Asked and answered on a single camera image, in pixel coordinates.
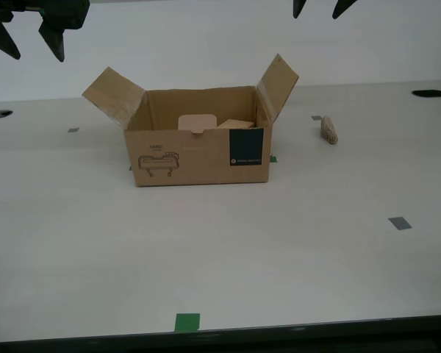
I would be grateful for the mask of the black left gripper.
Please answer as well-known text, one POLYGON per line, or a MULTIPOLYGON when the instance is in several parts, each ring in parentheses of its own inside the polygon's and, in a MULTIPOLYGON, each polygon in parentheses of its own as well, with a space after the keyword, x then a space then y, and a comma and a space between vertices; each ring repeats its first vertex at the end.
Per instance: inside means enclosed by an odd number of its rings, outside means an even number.
POLYGON ((4 23, 13 19, 12 12, 37 12, 43 19, 39 28, 41 37, 54 56, 63 62, 65 59, 63 33, 65 30, 80 29, 86 19, 90 2, 88 0, 44 1, 12 0, 0 1, 0 50, 19 60, 21 54, 4 23))

